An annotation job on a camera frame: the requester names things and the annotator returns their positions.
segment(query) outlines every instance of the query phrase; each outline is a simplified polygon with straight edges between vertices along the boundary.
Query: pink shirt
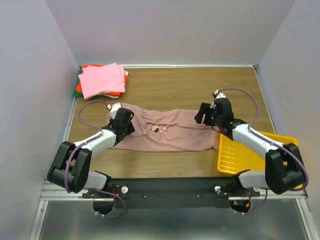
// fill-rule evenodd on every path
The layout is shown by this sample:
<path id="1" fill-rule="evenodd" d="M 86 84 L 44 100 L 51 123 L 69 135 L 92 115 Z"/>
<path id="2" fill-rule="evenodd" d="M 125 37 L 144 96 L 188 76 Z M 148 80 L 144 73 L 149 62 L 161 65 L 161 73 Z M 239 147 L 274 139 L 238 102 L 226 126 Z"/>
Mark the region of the pink shirt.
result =
<path id="1" fill-rule="evenodd" d="M 122 107 L 134 112 L 131 120 L 135 132 L 114 146 L 114 149 L 141 152 L 188 152 L 219 149 L 220 134 L 210 126 L 197 124 L 197 110 L 175 109 L 159 112 L 146 110 L 136 105 L 122 103 Z M 159 131 L 151 130 L 159 125 Z"/>

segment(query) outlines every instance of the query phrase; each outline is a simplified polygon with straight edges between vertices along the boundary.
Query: white wall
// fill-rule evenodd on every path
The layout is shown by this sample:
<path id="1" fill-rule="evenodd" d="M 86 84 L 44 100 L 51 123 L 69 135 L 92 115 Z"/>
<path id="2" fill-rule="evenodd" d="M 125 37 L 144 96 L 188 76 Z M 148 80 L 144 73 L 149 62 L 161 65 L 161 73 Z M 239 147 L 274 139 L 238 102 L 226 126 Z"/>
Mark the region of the white wall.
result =
<path id="1" fill-rule="evenodd" d="M 298 0 L 257 68 L 275 129 L 298 139 L 320 230 L 320 1 Z"/>
<path id="2" fill-rule="evenodd" d="M 28 239 L 77 63 L 43 0 L 0 2 L 0 238 Z"/>
<path id="3" fill-rule="evenodd" d="M 257 64 L 295 0 L 45 0 L 79 64 Z"/>

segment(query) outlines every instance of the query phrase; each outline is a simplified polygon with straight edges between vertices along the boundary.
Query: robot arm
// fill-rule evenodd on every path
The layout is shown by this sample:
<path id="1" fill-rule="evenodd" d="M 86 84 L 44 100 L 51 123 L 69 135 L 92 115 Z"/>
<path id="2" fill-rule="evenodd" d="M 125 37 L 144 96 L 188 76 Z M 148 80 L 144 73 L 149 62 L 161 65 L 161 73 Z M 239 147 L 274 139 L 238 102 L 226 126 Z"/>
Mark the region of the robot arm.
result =
<path id="1" fill-rule="evenodd" d="M 235 191 L 257 187 L 282 194 L 306 182 L 303 161 L 296 145 L 283 144 L 264 136 L 245 121 L 234 118 L 231 103 L 223 93 L 216 91 L 213 96 L 212 104 L 201 104 L 194 118 L 196 122 L 218 127 L 223 135 L 245 145 L 265 160 L 265 170 L 246 170 L 233 176 Z"/>
<path id="2" fill-rule="evenodd" d="M 97 171 L 89 171 L 91 159 L 103 150 L 111 148 L 121 142 L 126 135 L 135 131 L 131 119 L 134 113 L 115 103 L 108 109 L 111 113 L 110 123 L 102 127 L 101 131 L 85 140 L 75 143 L 61 143 L 52 165 L 47 174 L 48 181 L 65 187 L 66 161 L 73 151 L 75 163 L 67 171 L 67 182 L 71 192 L 78 193 L 82 189 L 109 190 L 111 177 Z"/>

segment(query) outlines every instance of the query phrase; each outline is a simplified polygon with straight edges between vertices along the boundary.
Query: cable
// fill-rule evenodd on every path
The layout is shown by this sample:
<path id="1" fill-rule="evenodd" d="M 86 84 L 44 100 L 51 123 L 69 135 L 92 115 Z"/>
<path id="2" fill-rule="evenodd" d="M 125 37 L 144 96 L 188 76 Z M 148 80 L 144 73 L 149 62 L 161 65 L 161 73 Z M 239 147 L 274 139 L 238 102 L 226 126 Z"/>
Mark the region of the cable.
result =
<path id="1" fill-rule="evenodd" d="M 249 204 L 249 206 L 250 206 L 251 199 L 252 199 L 252 193 L 251 193 L 251 191 L 250 191 L 250 190 L 248 190 L 248 191 L 249 191 L 249 195 L 250 195 L 250 198 L 249 198 L 248 204 Z"/>
<path id="2" fill-rule="evenodd" d="M 121 203 L 123 204 L 123 209 L 118 215 L 108 216 L 108 215 L 101 214 L 98 211 L 95 212 L 96 215 L 99 215 L 99 216 L 101 216 L 103 218 L 106 218 L 106 219 L 116 219 L 116 218 L 119 218 L 121 215 L 123 215 L 125 213 L 125 211 L 126 211 L 126 203 L 121 197 L 119 197 L 118 195 L 116 195 L 116 194 L 114 194 L 112 192 L 102 191 L 102 190 L 99 190 L 99 189 L 92 189 L 92 190 L 95 191 L 95 192 L 98 192 L 98 193 L 102 193 L 102 194 L 107 194 L 107 195 L 113 196 L 113 197 L 119 199 L 121 201 Z"/>
<path id="3" fill-rule="evenodd" d="M 219 89 L 216 95 L 218 95 L 220 92 L 226 91 L 226 90 L 237 90 L 237 91 L 243 92 L 243 93 L 247 94 L 252 99 L 252 101 L 254 102 L 255 108 L 256 108 L 256 114 L 255 114 L 255 117 L 252 120 L 252 122 L 249 123 L 249 126 L 251 127 L 251 125 L 254 124 L 255 121 L 258 119 L 258 116 L 260 114 L 259 105 L 258 105 L 257 101 L 255 100 L 254 96 L 252 96 L 249 92 L 247 92 L 241 88 L 237 88 L 237 87 L 227 87 L 227 88 Z"/>
<path id="4" fill-rule="evenodd" d="M 274 146 L 276 146 L 277 148 L 279 148 L 279 149 L 281 149 L 282 151 L 284 151 L 285 153 L 289 154 L 290 157 L 292 157 L 292 158 L 296 161 L 296 163 L 297 163 L 297 164 L 300 166 L 300 168 L 302 169 L 302 172 L 303 172 L 303 175 L 304 175 L 305 180 L 304 180 L 304 184 L 302 185 L 302 187 L 300 187 L 300 188 L 298 188 L 298 189 L 294 189 L 294 188 L 293 188 L 293 189 L 291 189 L 291 191 L 297 192 L 297 191 L 304 190 L 304 189 L 308 186 L 308 184 L 309 184 L 309 175 L 308 175 L 307 170 L 306 170 L 305 166 L 303 165 L 303 163 L 300 162 L 300 160 L 299 160 L 292 152 L 290 152 L 288 149 L 285 149 L 283 146 L 280 146 L 279 144 L 277 144 L 277 143 L 275 143 L 275 142 L 273 142 L 273 141 L 271 141 L 271 140 L 269 140 L 269 139 L 267 139 L 267 138 L 265 138 L 265 137 L 263 137 L 263 136 L 260 136 L 259 134 L 257 134 L 255 131 L 252 131 L 251 129 L 249 129 L 249 131 L 250 131 L 253 135 L 255 135 L 256 137 L 260 138 L 261 140 L 267 142 L 268 144 L 274 145 Z"/>
<path id="5" fill-rule="evenodd" d="M 113 193 L 113 194 L 116 194 L 116 190 L 115 190 L 115 189 L 112 189 L 112 193 Z"/>
<path id="6" fill-rule="evenodd" d="M 255 105 L 255 108 L 256 108 L 256 115 L 255 115 L 255 118 L 252 120 L 252 122 L 249 123 L 248 125 L 248 130 L 249 132 L 251 132 L 253 135 L 255 135 L 256 137 L 260 138 L 261 140 L 269 143 L 269 144 L 273 144 L 274 146 L 276 146 L 277 148 L 283 150 L 285 153 L 289 154 L 296 162 L 297 164 L 300 166 L 300 168 L 302 169 L 302 172 L 303 172 L 303 175 L 304 175 L 304 178 L 305 178 L 305 181 L 304 181 L 304 184 L 302 185 L 302 187 L 298 188 L 298 189 L 291 189 L 291 191 L 301 191 L 301 190 L 304 190 L 308 184 L 309 184 L 309 175 L 307 173 L 307 170 L 305 168 L 305 166 L 302 164 L 302 162 L 300 162 L 300 160 L 292 153 L 290 152 L 289 150 L 285 149 L 283 146 L 280 146 L 276 143 L 274 143 L 273 141 L 270 141 L 269 139 L 263 137 L 263 136 L 260 136 L 259 134 L 257 134 L 256 132 L 252 131 L 251 130 L 251 126 L 253 123 L 255 123 L 255 121 L 258 119 L 258 116 L 259 116 L 259 113 L 260 113 L 260 110 L 259 110 L 259 105 L 257 103 L 257 101 L 255 100 L 255 98 L 247 91 L 241 89 L 241 88 L 237 88 L 237 87 L 230 87 L 230 88 L 222 88 L 222 89 L 219 89 L 217 91 L 217 94 L 218 95 L 220 92 L 222 91 L 226 91 L 226 90 L 237 90 L 237 91 L 241 91 L 245 94 L 247 94 L 254 102 L 254 105 Z"/>
<path id="7" fill-rule="evenodd" d="M 102 104 L 104 104 L 104 105 L 108 108 L 108 104 L 106 104 L 104 101 L 101 101 L 101 100 L 93 100 L 93 101 L 87 102 L 87 103 L 79 110 L 79 112 L 78 112 L 78 115 L 77 115 L 77 116 L 78 116 L 78 121 L 79 121 L 80 123 L 82 123 L 83 125 L 85 125 L 85 126 L 87 126 L 87 127 L 91 127 L 91 128 L 97 129 L 97 130 L 99 130 L 100 133 L 99 133 L 97 136 L 94 136 L 94 137 L 90 138 L 89 140 L 87 140 L 86 143 L 83 142 L 83 143 L 79 144 L 79 145 L 71 152 L 71 154 L 70 154 L 70 156 L 69 156 L 69 158 L 68 158 L 68 160 L 67 160 L 67 162 L 66 162 L 66 165 L 65 165 L 65 173 L 64 173 L 64 188 L 65 188 L 65 190 L 66 190 L 67 193 L 71 193 L 71 190 L 70 190 L 69 184 L 68 184 L 68 173 L 69 173 L 70 163 L 71 163 L 71 161 L 74 159 L 74 155 L 76 154 L 76 152 L 78 151 L 78 149 L 80 149 L 82 146 L 84 146 L 84 145 L 87 144 L 87 143 L 92 142 L 93 140 L 98 139 L 98 138 L 103 134 L 103 133 L 102 133 L 102 129 L 101 129 L 100 127 L 95 126 L 95 125 L 92 125 L 92 124 L 89 124 L 89 123 L 86 123 L 86 122 L 82 121 L 81 118 L 80 118 L 80 114 L 81 114 L 81 112 L 83 111 L 83 109 L 84 109 L 86 106 L 88 106 L 89 104 L 92 104 L 92 103 L 102 103 Z M 115 219 L 115 218 L 120 217 L 120 216 L 125 212 L 125 210 L 126 210 L 126 203 L 125 203 L 125 201 L 124 201 L 121 197 L 119 197 L 118 195 L 116 195 L 115 193 L 112 193 L 112 192 L 102 191 L 102 190 L 99 190 L 99 189 L 92 189 L 92 190 L 95 191 L 95 192 L 98 192 L 98 193 L 111 195 L 111 196 L 113 196 L 114 198 L 118 198 L 118 199 L 122 202 L 122 204 L 123 204 L 123 210 L 122 210 L 122 212 L 121 212 L 120 214 L 116 215 L 116 216 L 107 216 L 107 215 L 101 214 L 101 213 L 99 213 L 99 212 L 96 212 L 96 215 L 100 215 L 100 216 L 102 216 L 103 218 Z"/>
<path id="8" fill-rule="evenodd" d="M 249 200 L 251 200 L 251 198 L 252 198 L 252 195 L 251 195 L 251 192 L 250 192 L 250 190 L 248 189 L 248 192 L 247 192 L 249 195 L 250 195 L 250 198 L 249 198 Z M 244 199 L 247 197 L 247 194 L 245 194 L 244 195 L 244 197 L 242 198 L 242 199 L 240 199 L 240 200 L 238 200 L 238 201 L 236 201 L 238 204 L 240 204 L 240 203 L 242 203 L 243 201 L 244 201 Z"/>
<path id="9" fill-rule="evenodd" d="M 250 215 L 250 214 L 254 214 L 254 213 L 258 212 L 258 211 L 265 205 L 265 203 L 266 203 L 266 201 L 267 201 L 267 198 L 268 198 L 268 190 L 266 189 L 266 190 L 265 190 L 265 197 L 264 197 L 262 203 L 260 204 L 260 206 L 258 206 L 258 207 L 257 207 L 255 210 L 253 210 L 253 211 L 250 211 L 250 212 L 241 212 L 241 214 L 243 214 L 243 215 Z"/>

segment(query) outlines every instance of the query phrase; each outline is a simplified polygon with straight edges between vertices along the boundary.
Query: wooden surface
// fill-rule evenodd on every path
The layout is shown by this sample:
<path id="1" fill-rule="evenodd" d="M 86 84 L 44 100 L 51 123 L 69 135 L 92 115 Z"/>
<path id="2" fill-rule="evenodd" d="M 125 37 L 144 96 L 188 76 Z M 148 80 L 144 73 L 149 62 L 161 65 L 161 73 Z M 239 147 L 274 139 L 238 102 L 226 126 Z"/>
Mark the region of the wooden surface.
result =
<path id="1" fill-rule="evenodd" d="M 119 99 L 94 98 L 138 105 L 148 110 L 199 110 L 202 102 L 212 103 L 216 89 L 235 87 L 250 92 L 260 107 L 260 116 L 253 125 L 256 130 L 273 133 L 271 121 L 252 68 L 143 68 L 128 69 L 126 93 Z M 253 120 L 256 108 L 252 100 L 239 91 L 224 92 L 231 101 L 234 116 L 247 122 Z M 96 133 L 79 123 L 79 109 L 93 98 L 77 99 L 75 115 L 69 135 L 76 142 Z M 106 125 L 107 109 L 92 103 L 81 114 L 81 119 L 100 127 Z M 139 152 L 107 149 L 91 161 L 90 170 L 106 173 L 113 178 L 162 178 L 223 176 L 217 172 L 218 151 L 198 152 Z"/>

